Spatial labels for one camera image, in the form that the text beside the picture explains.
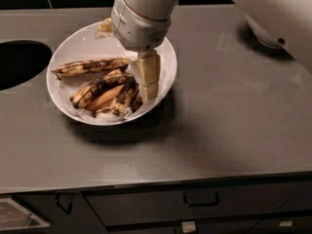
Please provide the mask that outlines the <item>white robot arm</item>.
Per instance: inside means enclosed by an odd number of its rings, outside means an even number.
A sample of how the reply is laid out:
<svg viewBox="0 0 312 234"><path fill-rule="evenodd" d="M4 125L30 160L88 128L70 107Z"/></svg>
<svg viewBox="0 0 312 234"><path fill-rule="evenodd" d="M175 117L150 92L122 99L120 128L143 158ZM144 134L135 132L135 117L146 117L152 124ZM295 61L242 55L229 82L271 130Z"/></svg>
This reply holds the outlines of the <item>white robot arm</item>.
<svg viewBox="0 0 312 234"><path fill-rule="evenodd" d="M96 37L114 36L129 51L153 54L167 36L179 1L114 0ZM312 0L229 1L245 15L260 43L271 41L305 68L312 67Z"/></svg>

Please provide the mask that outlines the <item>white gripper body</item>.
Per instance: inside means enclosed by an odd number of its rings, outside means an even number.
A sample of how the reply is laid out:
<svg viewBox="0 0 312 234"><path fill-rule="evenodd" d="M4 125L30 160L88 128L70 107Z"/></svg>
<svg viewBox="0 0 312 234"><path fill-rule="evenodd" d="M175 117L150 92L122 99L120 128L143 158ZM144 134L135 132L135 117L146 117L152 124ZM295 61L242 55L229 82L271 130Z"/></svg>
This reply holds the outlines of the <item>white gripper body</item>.
<svg viewBox="0 0 312 234"><path fill-rule="evenodd" d="M115 0L111 12L111 27L126 50L145 52L159 47L170 26L170 19L145 19L136 14L125 0Z"/></svg>

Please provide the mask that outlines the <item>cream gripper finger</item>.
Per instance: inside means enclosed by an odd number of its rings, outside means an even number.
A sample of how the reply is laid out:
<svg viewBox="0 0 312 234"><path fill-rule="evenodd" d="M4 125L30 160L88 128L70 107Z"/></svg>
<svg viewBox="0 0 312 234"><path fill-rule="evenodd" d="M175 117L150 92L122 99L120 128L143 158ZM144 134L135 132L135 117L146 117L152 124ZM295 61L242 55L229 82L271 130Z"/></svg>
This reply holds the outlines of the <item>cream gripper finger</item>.
<svg viewBox="0 0 312 234"><path fill-rule="evenodd" d="M112 29L112 20L111 18L104 19L96 28L95 37L97 39L100 38L108 38L114 35L114 31Z"/></svg>
<svg viewBox="0 0 312 234"><path fill-rule="evenodd" d="M147 101L158 96L160 79L160 56L156 50L140 52L136 64L139 69L144 98Z"/></svg>

